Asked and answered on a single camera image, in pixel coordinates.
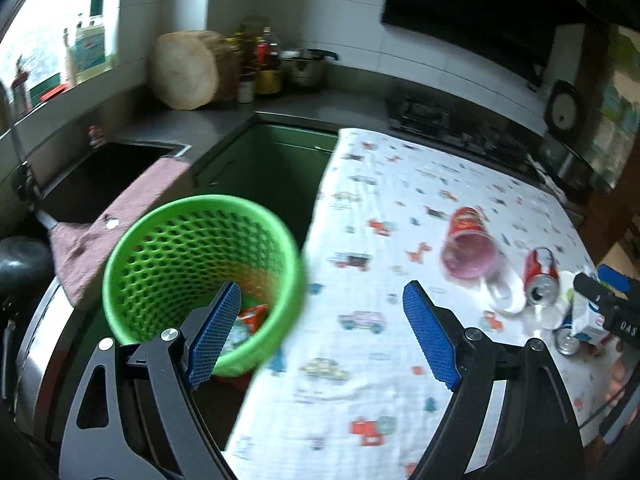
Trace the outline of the red instant noodle cup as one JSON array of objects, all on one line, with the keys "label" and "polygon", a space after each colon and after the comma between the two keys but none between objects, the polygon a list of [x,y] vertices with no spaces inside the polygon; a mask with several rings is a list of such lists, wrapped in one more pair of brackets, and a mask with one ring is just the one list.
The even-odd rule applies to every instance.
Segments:
[{"label": "red instant noodle cup", "polygon": [[477,209],[461,207],[452,214],[442,248],[442,264],[449,275],[458,280],[477,280],[495,266],[498,253]]}]

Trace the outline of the steel sink faucet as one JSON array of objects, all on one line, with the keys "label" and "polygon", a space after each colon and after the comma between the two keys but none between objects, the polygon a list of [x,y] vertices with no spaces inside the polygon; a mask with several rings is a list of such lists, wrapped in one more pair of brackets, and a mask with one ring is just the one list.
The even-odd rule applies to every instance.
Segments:
[{"label": "steel sink faucet", "polygon": [[27,159],[23,143],[16,130],[16,122],[4,84],[1,88],[1,125],[9,133],[11,145],[17,159],[17,166],[11,172],[11,185],[14,194],[25,203],[29,210],[36,211],[41,198],[40,186]]}]

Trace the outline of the black gas stove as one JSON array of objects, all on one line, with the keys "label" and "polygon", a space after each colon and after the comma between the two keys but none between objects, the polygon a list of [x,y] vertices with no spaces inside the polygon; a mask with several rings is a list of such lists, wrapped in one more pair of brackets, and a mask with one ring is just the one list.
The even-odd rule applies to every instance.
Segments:
[{"label": "black gas stove", "polygon": [[385,106],[392,129],[451,146],[516,174],[535,172],[530,150],[539,142],[517,136],[510,127],[461,116],[446,107],[413,98],[387,98]]}]

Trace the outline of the steel pot with lid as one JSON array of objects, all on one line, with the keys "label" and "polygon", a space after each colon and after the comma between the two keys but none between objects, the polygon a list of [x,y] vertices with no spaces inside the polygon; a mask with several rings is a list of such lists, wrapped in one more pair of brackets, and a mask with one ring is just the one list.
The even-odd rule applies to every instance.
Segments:
[{"label": "steel pot with lid", "polygon": [[303,88],[318,87],[322,83],[329,60],[338,62],[340,56],[323,49],[290,49],[280,54],[281,65],[288,78]]}]

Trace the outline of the white detergent jug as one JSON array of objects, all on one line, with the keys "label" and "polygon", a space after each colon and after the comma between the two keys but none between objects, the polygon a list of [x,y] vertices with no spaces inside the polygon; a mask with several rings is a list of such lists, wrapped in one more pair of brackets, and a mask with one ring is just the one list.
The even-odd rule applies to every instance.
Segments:
[{"label": "white detergent jug", "polygon": [[101,15],[78,16],[73,45],[76,84],[107,72],[111,60],[106,50],[106,35]]}]

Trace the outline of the round wooden chopping block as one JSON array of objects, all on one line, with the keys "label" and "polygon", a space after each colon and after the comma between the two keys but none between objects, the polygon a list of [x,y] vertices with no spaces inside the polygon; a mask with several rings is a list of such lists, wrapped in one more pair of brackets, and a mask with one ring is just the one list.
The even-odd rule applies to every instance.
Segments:
[{"label": "round wooden chopping block", "polygon": [[149,86],[173,110],[234,101],[239,82],[239,57],[219,32],[182,30],[155,41],[149,57]]}]

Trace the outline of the white printed tablecloth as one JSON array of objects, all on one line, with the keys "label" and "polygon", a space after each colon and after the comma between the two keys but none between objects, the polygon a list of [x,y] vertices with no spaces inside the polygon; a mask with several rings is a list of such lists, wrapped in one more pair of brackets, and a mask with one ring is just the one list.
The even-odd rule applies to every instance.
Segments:
[{"label": "white printed tablecloth", "polygon": [[592,260],[550,194],[475,162],[345,128],[326,167],[303,249],[302,314],[255,374],[226,446],[241,479],[405,479],[442,419],[436,380],[402,308],[417,281],[438,306],[491,339],[552,341],[534,312],[490,310],[482,281],[442,266],[451,215],[477,209],[523,276],[547,247],[563,271]]}]

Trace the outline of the dark sauce bottle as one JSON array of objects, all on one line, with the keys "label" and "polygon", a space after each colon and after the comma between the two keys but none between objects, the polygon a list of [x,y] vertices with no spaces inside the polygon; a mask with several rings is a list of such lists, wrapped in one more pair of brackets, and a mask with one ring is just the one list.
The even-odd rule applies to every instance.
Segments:
[{"label": "dark sauce bottle", "polygon": [[256,46],[256,92],[271,96],[281,90],[280,46],[272,29],[267,26]]}]

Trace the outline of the blue drink can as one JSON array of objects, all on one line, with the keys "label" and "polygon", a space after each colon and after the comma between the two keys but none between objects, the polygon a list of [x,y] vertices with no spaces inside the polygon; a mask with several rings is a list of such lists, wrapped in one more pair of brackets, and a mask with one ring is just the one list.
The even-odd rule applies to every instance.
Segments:
[{"label": "blue drink can", "polygon": [[555,349],[562,356],[574,356],[580,349],[580,340],[573,333],[572,310],[568,310],[560,327],[554,331]]}]

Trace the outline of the black kitchen sink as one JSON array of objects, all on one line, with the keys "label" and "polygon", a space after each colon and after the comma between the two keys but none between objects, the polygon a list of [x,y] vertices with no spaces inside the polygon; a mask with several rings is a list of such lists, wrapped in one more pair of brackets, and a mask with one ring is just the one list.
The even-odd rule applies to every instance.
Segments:
[{"label": "black kitchen sink", "polygon": [[47,230],[60,222],[95,222],[154,162],[180,157],[190,148],[189,144],[111,142],[91,150],[44,188],[36,218]]}]

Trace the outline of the green perforated plastic basket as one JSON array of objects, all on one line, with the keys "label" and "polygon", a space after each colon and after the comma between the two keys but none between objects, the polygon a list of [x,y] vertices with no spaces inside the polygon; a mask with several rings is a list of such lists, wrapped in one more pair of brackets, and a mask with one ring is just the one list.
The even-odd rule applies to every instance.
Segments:
[{"label": "green perforated plastic basket", "polygon": [[304,303],[304,259],[288,227],[263,206],[208,194],[149,212],[107,260],[103,310],[120,344],[140,344],[178,327],[224,282],[240,286],[244,307],[268,309],[256,332],[213,369],[219,377],[238,377],[276,352]]}]

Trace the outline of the red soda can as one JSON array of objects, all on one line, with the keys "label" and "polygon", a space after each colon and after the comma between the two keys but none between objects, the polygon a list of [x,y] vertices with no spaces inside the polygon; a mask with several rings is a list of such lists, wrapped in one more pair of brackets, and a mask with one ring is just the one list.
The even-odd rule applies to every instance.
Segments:
[{"label": "red soda can", "polygon": [[526,300],[533,306],[552,306],[559,297],[556,261],[547,247],[536,247],[525,260],[523,276]]}]

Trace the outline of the pink dish towel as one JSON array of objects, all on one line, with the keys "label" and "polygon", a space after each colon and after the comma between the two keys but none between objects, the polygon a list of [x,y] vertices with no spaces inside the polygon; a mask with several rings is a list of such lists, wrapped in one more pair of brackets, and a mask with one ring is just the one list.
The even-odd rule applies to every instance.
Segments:
[{"label": "pink dish towel", "polygon": [[74,309],[87,311],[101,297],[107,260],[138,220],[192,192],[190,164],[162,157],[120,193],[96,221],[58,223],[49,232],[55,274]]}]

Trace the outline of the white milk carton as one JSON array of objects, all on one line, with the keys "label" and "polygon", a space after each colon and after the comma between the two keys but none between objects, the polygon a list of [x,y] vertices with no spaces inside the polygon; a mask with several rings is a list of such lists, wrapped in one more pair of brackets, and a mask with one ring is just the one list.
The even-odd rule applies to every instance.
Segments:
[{"label": "white milk carton", "polygon": [[573,289],[572,335],[574,338],[600,347],[604,344],[608,331],[604,328],[604,316],[598,307]]}]

